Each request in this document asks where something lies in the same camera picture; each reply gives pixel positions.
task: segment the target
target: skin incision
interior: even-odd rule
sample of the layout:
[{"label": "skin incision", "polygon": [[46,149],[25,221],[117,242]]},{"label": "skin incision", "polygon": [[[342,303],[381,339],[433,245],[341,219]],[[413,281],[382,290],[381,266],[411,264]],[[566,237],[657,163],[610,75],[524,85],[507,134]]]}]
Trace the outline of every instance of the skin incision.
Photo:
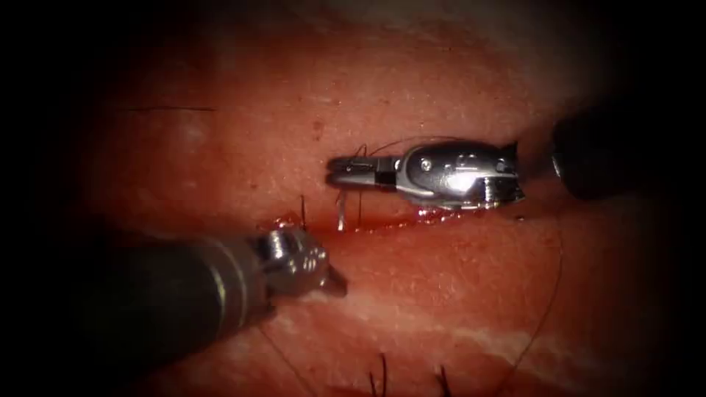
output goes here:
[{"label": "skin incision", "polygon": [[86,143],[82,208],[157,237],[227,235],[298,216],[303,196],[307,229],[349,281],[347,297],[280,302],[137,391],[372,396],[371,379],[389,397],[637,390],[665,315],[641,266],[645,201],[521,220],[349,192],[340,231],[340,192],[324,183],[328,159],[363,146],[401,142],[380,152],[401,154],[440,135],[500,146],[610,89],[587,18],[523,4],[203,7],[135,49]]}]

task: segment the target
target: skin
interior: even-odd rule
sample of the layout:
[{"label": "skin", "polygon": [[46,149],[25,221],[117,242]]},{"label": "skin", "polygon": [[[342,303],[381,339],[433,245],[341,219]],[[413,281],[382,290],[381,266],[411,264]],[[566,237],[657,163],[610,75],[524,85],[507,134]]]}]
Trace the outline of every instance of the skin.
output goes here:
[{"label": "skin", "polygon": [[440,365],[455,396],[604,396],[651,376],[666,309],[641,198],[426,224],[399,196],[366,193],[360,225],[349,195],[336,230],[328,158],[410,137],[532,139],[612,87],[576,10],[402,3],[204,7],[115,74],[84,142],[82,211],[157,237],[227,235],[298,213],[304,195],[349,280],[345,299],[282,302],[137,391],[365,396],[369,371],[380,391],[380,353],[388,396],[440,395]]}]

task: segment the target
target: dark vignette background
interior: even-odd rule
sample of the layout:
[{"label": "dark vignette background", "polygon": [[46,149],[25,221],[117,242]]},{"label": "dark vignette background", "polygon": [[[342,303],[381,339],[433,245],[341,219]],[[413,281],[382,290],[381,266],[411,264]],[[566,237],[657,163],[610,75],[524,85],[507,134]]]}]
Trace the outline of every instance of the dark vignette background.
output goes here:
[{"label": "dark vignette background", "polygon": [[[259,2],[239,2],[242,17],[252,18]],[[130,68],[133,60],[149,51],[144,46],[151,41],[147,38],[187,36],[191,29],[207,24],[218,7],[217,1],[130,0],[44,4],[16,14],[26,16],[16,21],[24,24],[23,33],[10,36],[19,50],[13,65],[20,69],[16,76],[23,83],[17,98],[29,106],[20,107],[17,125],[22,130],[15,133],[8,147],[12,152],[8,156],[23,157],[23,166],[10,168],[18,174],[23,193],[10,196],[26,208],[18,230],[29,236],[21,239],[29,241],[29,248],[21,248],[29,255],[22,255],[23,261],[15,269],[25,282],[10,285],[10,290],[17,288],[22,297],[20,315],[11,328],[26,339],[17,369],[23,378],[33,380],[32,387],[71,393],[91,383],[90,374],[83,372],[90,365],[71,363],[71,336],[63,331],[62,304],[71,288],[63,269],[81,262],[81,256],[99,245],[106,233],[99,219],[75,218],[71,211],[81,189],[74,178],[74,170],[82,166],[80,143],[95,138],[87,133],[87,126],[95,113],[96,99],[120,87],[117,72]],[[671,287],[673,302],[672,344],[665,346],[667,353],[657,364],[656,370],[663,376],[655,379],[654,391],[655,395],[680,394],[678,390],[686,390],[693,382],[692,373],[699,366],[698,360],[693,364],[687,361],[686,354],[694,351],[692,344],[698,342],[688,324],[698,313],[691,310],[691,302],[696,302],[692,280],[699,261],[688,265],[681,249],[687,233],[682,226],[683,206],[688,201],[684,198],[698,196],[699,176],[696,183],[690,180],[691,185],[683,185],[685,177],[675,172],[693,171],[689,160],[677,155],[682,148],[675,141],[675,135],[690,139],[676,130],[675,123],[683,114],[677,102],[688,100],[674,91],[678,85],[675,76],[684,73],[682,65],[686,64],[680,49],[683,37],[672,29],[680,19],[672,18],[675,12],[663,4],[650,8],[648,3],[635,6],[592,1],[576,2],[576,7],[593,21],[596,34],[610,43],[624,88],[636,98],[633,111],[644,115],[635,119],[633,129],[616,139],[634,148],[635,161],[644,162],[645,172],[654,175],[655,190],[664,193],[664,212],[659,217],[665,259],[658,262],[673,269],[672,277],[664,280]],[[27,280],[32,280],[32,293],[27,291]]]}]

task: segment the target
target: shiny metal surface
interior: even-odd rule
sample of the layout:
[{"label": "shiny metal surface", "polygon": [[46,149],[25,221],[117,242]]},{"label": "shiny metal surface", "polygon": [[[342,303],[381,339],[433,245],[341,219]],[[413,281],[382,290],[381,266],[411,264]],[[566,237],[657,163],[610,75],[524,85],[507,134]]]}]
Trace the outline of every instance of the shiny metal surface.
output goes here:
[{"label": "shiny metal surface", "polygon": [[252,241],[274,296],[300,297],[313,290],[345,296],[347,283],[329,262],[328,251],[303,229],[273,230]]},{"label": "shiny metal surface", "polygon": [[511,149],[453,140],[417,146],[400,162],[397,190],[418,204],[494,208],[523,199]]},{"label": "shiny metal surface", "polygon": [[343,190],[398,191],[422,207],[496,208],[524,194],[514,147],[470,140],[416,146],[402,157],[339,157],[329,161],[327,183]]}]

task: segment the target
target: black suture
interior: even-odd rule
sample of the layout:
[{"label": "black suture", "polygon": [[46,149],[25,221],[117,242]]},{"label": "black suture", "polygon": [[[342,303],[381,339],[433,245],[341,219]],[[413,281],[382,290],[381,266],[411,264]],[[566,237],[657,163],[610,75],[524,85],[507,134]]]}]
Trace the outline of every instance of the black suture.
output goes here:
[{"label": "black suture", "polygon": [[[385,359],[384,353],[380,353],[380,359],[382,360],[382,394],[380,397],[386,397],[388,394],[388,361]],[[375,379],[373,379],[372,372],[368,372],[368,379],[370,380],[371,395],[377,397],[377,389],[375,388]]]},{"label": "black suture", "polygon": [[122,112],[159,112],[159,111],[171,111],[171,110],[188,110],[191,112],[215,112],[217,109],[214,107],[200,107],[200,106],[146,106],[146,107],[125,107],[118,108]]},{"label": "black suture", "polygon": [[385,360],[385,355],[380,353],[382,359],[382,397],[388,394],[388,362]]},{"label": "black suture", "polygon": [[301,215],[302,215],[302,229],[306,232],[307,231],[307,213],[306,213],[306,206],[304,205],[304,195],[300,195],[299,198],[302,200],[301,204]]},{"label": "black suture", "polygon": [[269,345],[272,346],[272,349],[274,350],[275,354],[277,354],[279,358],[285,362],[287,368],[289,368],[290,371],[294,373],[294,377],[296,378],[297,382],[299,382],[299,384],[307,391],[309,396],[317,397],[316,391],[313,389],[313,387],[309,385],[309,382],[307,382],[307,380],[304,379],[302,375],[299,374],[296,367],[291,362],[289,362],[289,360],[287,360],[287,357],[285,357],[284,352],[282,352],[282,350],[279,349],[279,347],[274,343],[274,341],[269,336],[267,336],[267,334],[263,331],[263,328],[261,326],[258,326],[257,330],[260,331],[260,334],[265,338],[265,340],[267,340]]},{"label": "black suture", "polygon": [[441,391],[443,392],[442,397],[453,397],[451,395],[451,389],[449,388],[449,380],[446,378],[446,369],[441,366],[441,375],[436,376],[436,380],[441,386]]},{"label": "black suture", "polygon": [[375,379],[373,379],[372,372],[368,372],[368,378],[370,379],[370,392],[373,397],[377,397],[377,391],[375,390]]},{"label": "black suture", "polygon": [[459,138],[459,137],[450,137],[450,136],[445,136],[445,135],[432,135],[432,136],[428,136],[428,137],[427,137],[427,136],[406,137],[406,138],[404,138],[404,139],[395,140],[395,141],[390,142],[390,143],[388,143],[388,144],[386,144],[386,145],[380,146],[379,148],[377,148],[377,149],[373,150],[372,152],[370,152],[370,155],[372,156],[373,154],[376,154],[378,151],[387,149],[387,148],[389,148],[389,147],[391,147],[391,146],[399,145],[400,143],[403,143],[403,142],[408,142],[408,141],[410,141],[410,140],[415,140],[415,139],[419,139],[419,140],[435,140],[435,139],[463,140],[463,138]]},{"label": "black suture", "polygon": [[515,363],[513,364],[513,367],[510,369],[510,371],[501,379],[500,383],[498,384],[498,387],[496,389],[496,392],[493,394],[494,397],[499,397],[500,393],[506,388],[507,383],[510,381],[510,379],[515,375],[517,372],[520,362],[524,358],[524,356],[527,354],[527,352],[532,348],[532,344],[535,342],[537,339],[537,336],[539,335],[539,332],[542,330],[544,327],[544,323],[546,323],[546,319],[549,317],[549,313],[552,312],[552,307],[554,306],[554,302],[557,300],[557,293],[559,292],[559,284],[561,283],[561,278],[563,274],[563,268],[564,268],[564,240],[563,236],[561,233],[561,224],[559,220],[559,216],[557,216],[557,230],[559,231],[559,265],[557,269],[557,278],[556,281],[554,282],[554,289],[552,291],[552,296],[549,298],[549,303],[546,305],[546,309],[544,310],[544,313],[542,314],[542,317],[539,319],[539,323],[537,324],[537,327],[535,328],[534,333],[532,333],[532,337],[529,339],[529,342],[527,343],[527,346],[524,347],[522,352],[517,356],[517,360],[515,360]]}]

